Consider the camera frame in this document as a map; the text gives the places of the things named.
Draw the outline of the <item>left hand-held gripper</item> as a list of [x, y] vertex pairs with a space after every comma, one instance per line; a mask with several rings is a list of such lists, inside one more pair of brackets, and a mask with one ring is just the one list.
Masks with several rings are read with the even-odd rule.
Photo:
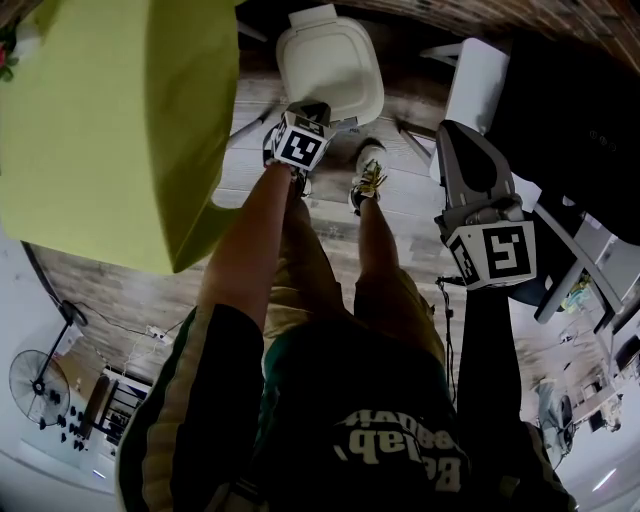
[[331, 107], [325, 102], [291, 103], [264, 138], [264, 164], [279, 161], [297, 169], [313, 170], [334, 137], [330, 118]]

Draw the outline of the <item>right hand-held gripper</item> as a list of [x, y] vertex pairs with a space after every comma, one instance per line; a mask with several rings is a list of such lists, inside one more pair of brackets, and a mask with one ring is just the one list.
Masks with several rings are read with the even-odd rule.
[[479, 132], [456, 121], [440, 124], [436, 147], [446, 209], [435, 222], [464, 285], [475, 290], [533, 279], [534, 223], [525, 218], [521, 198], [511, 195], [515, 186], [507, 159]]

